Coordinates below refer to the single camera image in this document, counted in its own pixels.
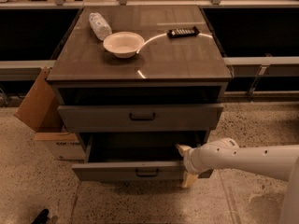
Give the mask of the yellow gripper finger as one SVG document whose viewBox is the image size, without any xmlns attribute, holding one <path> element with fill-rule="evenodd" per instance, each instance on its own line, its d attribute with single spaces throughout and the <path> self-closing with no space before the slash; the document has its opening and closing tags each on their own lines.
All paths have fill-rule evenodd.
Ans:
<svg viewBox="0 0 299 224">
<path fill-rule="evenodd" d="M 183 175 L 182 187 L 185 189 L 190 188 L 197 179 L 198 175 L 190 174 L 187 171 L 185 171 Z"/>
<path fill-rule="evenodd" d="M 189 146 L 186 146 L 186 145 L 180 145 L 180 144 L 176 144 L 176 148 L 177 148 L 177 150 L 178 150 L 178 152 L 179 152 L 179 154 L 180 154 L 181 156 L 184 156 L 184 153 L 185 153 L 187 150 L 191 149 L 191 147 L 189 147 Z"/>
</svg>

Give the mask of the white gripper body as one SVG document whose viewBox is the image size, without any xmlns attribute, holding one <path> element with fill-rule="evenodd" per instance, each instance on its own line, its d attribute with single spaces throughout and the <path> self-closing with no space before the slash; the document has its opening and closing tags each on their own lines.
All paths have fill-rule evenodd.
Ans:
<svg viewBox="0 0 299 224">
<path fill-rule="evenodd" d="M 208 157 L 211 154 L 206 148 L 190 148 L 183 153 L 183 161 L 185 169 L 193 175 L 200 175 L 210 169 L 208 165 Z"/>
</svg>

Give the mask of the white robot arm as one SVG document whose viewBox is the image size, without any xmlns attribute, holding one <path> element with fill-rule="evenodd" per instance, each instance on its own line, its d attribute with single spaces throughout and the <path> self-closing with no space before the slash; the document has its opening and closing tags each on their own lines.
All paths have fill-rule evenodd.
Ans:
<svg viewBox="0 0 299 224">
<path fill-rule="evenodd" d="M 205 143 L 201 147 L 177 145 L 183 158 L 183 188 L 199 175 L 215 169 L 236 169 L 288 183 L 279 224 L 299 223 L 299 146 L 240 147 L 231 138 Z"/>
</svg>

